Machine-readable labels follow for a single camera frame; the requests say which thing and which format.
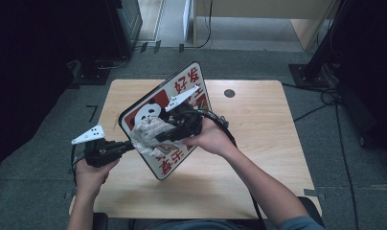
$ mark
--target black cable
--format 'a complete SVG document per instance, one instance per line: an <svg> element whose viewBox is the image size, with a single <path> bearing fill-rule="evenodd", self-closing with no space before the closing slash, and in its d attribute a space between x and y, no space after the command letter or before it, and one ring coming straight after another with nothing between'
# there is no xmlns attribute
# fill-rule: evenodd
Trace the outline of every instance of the black cable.
<svg viewBox="0 0 387 230"><path fill-rule="evenodd" d="M98 69L101 69L101 70L107 70L107 69L118 69L120 67L122 67L123 65L125 65L125 63L128 61L128 57L124 57L124 60L121 64L119 65L116 65L116 66L107 66L107 67L98 67Z"/></svg>
<svg viewBox="0 0 387 230"><path fill-rule="evenodd" d="M77 187L77 176L76 176L76 170L74 169L74 155L75 155L75 148L76 148L76 145L73 145L72 146L72 150L71 150L71 171L72 171L72 175L74 176L74 183L75 183L75 186Z"/></svg>
<svg viewBox="0 0 387 230"><path fill-rule="evenodd" d="M283 84L283 85L295 87L298 89L305 89L305 88L299 88L299 87L296 87L294 85L289 85L289 84ZM354 188L353 188L353 183L352 183L352 177L350 176L349 165L347 164L346 153L345 153L345 148L344 148L344 143L343 143L343 134L342 134L342 129L341 129L341 125L340 125L340 118L339 118L339 111L338 111L338 105L341 104L341 98L340 98L340 96L335 88L329 88L329 89L320 90L320 91L321 91L320 99L321 99L321 102L323 103L323 105L320 107L317 107L315 109L312 109L310 112L302 115L301 117L299 117L297 119L294 119L294 122L297 122L297 121L305 118L307 115L309 115L309 114L311 114L311 113L313 113L313 112L315 112L315 111L317 111L325 106L334 105L335 113L336 113L337 129L338 129L338 133L339 133L340 148L341 148L342 157L343 157L343 163L345 165L346 175L348 178L348 182L349 182L349 186L350 186L350 190L351 190L351 194L352 194L354 226L355 226L355 229L358 230L359 226L358 226L358 216L357 216L357 207L356 207L356 202L355 202ZM332 97L332 100L327 102L324 98L325 95L330 95Z"/></svg>
<svg viewBox="0 0 387 230"><path fill-rule="evenodd" d="M358 230L359 229L359 227L358 227L358 216L357 216L357 206L356 206L356 203L355 203L354 188L353 188L353 183L352 183L352 177L350 176L349 165L347 164L345 147L344 147L344 144L343 144L342 128L340 126L339 111L338 111L337 105L335 106L335 112L336 112L337 129L339 131L340 148L342 150L342 156L343 156L343 163L345 164L346 175L347 175L348 182L349 182L349 185L350 185L350 192L352 194L353 213L354 213L354 226L355 226L355 229Z"/></svg>
<svg viewBox="0 0 387 230"><path fill-rule="evenodd" d="M198 109L196 111L185 111L185 112L178 113L178 115L188 114L188 113L200 114L200 115L203 115L204 117L212 120L229 137L229 140L233 143L233 145L235 145L236 148L238 147L238 145L236 144L236 140L233 137L232 133L229 131L229 129L227 129L227 124L226 124L227 121L224 119L223 116L218 117L214 112L212 112L210 110L206 110L206 109ZM253 201L253 205L254 205L254 209L256 210L257 217L259 219L260 229L266 230L265 223L262 219L262 213L260 212L259 204L257 203L256 199L253 197L253 195L251 193L250 193L250 196L251 196L251 199Z"/></svg>
<svg viewBox="0 0 387 230"><path fill-rule="evenodd" d="M204 47L206 44L208 44L209 39L211 39L211 34L212 34L212 8L213 8L213 4L214 4L214 0L211 1L211 7L209 8L209 26L208 26L209 33L208 33L208 38L206 39L205 43L203 43L201 46L185 47L186 49L192 49L192 48L200 49L200 48Z"/></svg>

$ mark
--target gray carpet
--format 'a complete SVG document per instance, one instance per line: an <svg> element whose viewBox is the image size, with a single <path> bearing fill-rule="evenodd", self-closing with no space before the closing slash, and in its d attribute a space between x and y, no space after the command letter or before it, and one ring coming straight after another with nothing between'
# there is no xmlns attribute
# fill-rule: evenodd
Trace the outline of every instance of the gray carpet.
<svg viewBox="0 0 387 230"><path fill-rule="evenodd" d="M191 61L201 64L205 79L278 80L293 83L289 63L307 63L310 53L267 51L185 50L152 48L135 51L123 67L111 71L104 86L68 89L45 119L36 136L6 159L0 169L0 229L64 229L74 189L70 141L94 126L106 93L115 79L164 79ZM320 94L285 87L293 118L322 105ZM98 111L91 119L93 108ZM354 186L360 229L387 229L387 152L362 149L347 109L339 105L346 162L340 149L334 106L296 123L307 164L321 197L328 229L355 229ZM127 229L126 219L111 219L109 229Z"/></svg>

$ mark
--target dark sleeve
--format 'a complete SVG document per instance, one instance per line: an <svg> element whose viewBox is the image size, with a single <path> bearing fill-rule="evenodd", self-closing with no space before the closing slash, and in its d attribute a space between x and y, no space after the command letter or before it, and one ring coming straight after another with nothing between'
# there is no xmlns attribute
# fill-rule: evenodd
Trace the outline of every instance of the dark sleeve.
<svg viewBox="0 0 387 230"><path fill-rule="evenodd" d="M281 225L280 230L322 230L325 229L311 217L291 218Z"/></svg>

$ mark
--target robotic arm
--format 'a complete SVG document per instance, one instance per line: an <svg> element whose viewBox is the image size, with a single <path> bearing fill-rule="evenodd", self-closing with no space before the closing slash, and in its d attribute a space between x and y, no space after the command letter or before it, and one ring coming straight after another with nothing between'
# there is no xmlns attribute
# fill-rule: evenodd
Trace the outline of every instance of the robotic arm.
<svg viewBox="0 0 387 230"><path fill-rule="evenodd" d="M155 138L158 142L161 143L166 140L174 142L200 133L202 129L201 113L185 102L197 89L198 86L195 85L194 88L171 98L166 111L171 112L173 120L170 123L175 128L156 135ZM71 143L74 146L85 143L83 157L88 165L97 168L121 158L127 151L134 150L130 141L106 141L101 125L92 127L78 138L72 140ZM72 165L75 165L74 151L72 152Z"/></svg>

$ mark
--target hole in table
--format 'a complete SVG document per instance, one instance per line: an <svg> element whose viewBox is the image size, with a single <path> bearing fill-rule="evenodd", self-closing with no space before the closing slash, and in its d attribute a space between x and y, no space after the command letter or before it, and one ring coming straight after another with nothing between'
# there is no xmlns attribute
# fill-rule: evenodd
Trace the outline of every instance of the hole in table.
<svg viewBox="0 0 387 230"><path fill-rule="evenodd" d="M236 93L235 91L233 91L233 89L226 89L224 91L224 96L228 97L228 98L233 98L235 97Z"/></svg>

